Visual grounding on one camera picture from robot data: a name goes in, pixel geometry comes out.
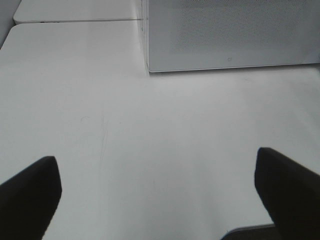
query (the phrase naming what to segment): gray wall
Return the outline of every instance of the gray wall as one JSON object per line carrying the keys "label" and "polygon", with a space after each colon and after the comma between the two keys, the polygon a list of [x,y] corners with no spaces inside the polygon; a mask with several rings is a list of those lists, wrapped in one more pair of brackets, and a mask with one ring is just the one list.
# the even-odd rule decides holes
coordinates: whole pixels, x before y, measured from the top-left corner
{"label": "gray wall", "polygon": [[0,48],[15,25],[14,14],[21,0],[0,0]]}

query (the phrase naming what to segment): perforated metal panel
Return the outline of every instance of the perforated metal panel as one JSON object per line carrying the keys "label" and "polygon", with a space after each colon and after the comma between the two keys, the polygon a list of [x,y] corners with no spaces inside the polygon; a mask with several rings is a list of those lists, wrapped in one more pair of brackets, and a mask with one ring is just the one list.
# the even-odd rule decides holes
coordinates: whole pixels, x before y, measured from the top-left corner
{"label": "perforated metal panel", "polygon": [[319,0],[146,0],[152,72],[320,62]]}

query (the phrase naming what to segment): white box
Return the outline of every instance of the white box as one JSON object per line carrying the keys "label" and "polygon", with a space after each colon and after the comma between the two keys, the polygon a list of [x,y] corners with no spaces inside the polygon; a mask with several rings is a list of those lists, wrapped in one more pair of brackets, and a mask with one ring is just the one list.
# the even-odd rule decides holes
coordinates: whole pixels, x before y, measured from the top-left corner
{"label": "white box", "polygon": [[142,0],[150,72],[320,62],[320,0]]}

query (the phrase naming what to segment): white desk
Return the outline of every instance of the white desk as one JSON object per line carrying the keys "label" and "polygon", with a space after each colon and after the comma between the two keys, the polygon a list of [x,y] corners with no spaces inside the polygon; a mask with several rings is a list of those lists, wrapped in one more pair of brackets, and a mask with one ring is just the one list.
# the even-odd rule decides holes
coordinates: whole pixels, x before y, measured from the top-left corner
{"label": "white desk", "polygon": [[0,182],[47,155],[45,240],[218,240],[270,223],[258,147],[320,173],[318,65],[149,75],[136,21],[21,24],[0,50]]}
{"label": "white desk", "polygon": [[92,22],[138,19],[140,0],[22,0],[14,21]]}

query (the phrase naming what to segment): white table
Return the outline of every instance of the white table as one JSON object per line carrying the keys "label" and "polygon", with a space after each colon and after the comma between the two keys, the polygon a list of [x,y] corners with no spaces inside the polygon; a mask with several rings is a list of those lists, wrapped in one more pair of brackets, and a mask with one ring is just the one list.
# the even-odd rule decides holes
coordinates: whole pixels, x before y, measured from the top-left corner
{"label": "white table", "polygon": [[0,182],[56,156],[45,240],[219,240],[271,223],[258,147],[320,173],[319,65],[149,75],[136,21],[21,24],[0,50]]}
{"label": "white table", "polygon": [[14,21],[23,23],[136,20],[141,0],[22,0]]}

